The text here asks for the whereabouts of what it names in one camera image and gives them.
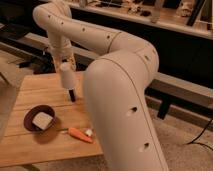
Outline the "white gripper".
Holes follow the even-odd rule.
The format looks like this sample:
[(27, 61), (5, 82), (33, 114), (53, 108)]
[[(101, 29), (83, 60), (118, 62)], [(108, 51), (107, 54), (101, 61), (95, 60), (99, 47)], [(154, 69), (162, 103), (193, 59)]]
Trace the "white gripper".
[[(74, 68), (74, 53), (70, 43), (62, 47), (51, 47), (50, 51), (56, 71), (59, 70), (59, 67), (63, 62), (68, 62), (71, 65), (71, 68)], [(74, 89), (70, 89), (68, 92), (71, 101), (75, 102), (76, 97)]]

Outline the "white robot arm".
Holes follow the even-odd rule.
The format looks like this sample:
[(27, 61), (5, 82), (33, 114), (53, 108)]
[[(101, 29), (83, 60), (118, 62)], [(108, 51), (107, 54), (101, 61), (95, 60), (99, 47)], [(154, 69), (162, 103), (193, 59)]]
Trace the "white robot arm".
[(111, 171), (169, 171), (145, 100), (159, 57), (148, 41), (127, 32), (71, 17), (63, 0), (33, 10), (47, 32), (51, 55), (69, 58), (73, 42), (99, 57), (83, 76), (83, 97)]

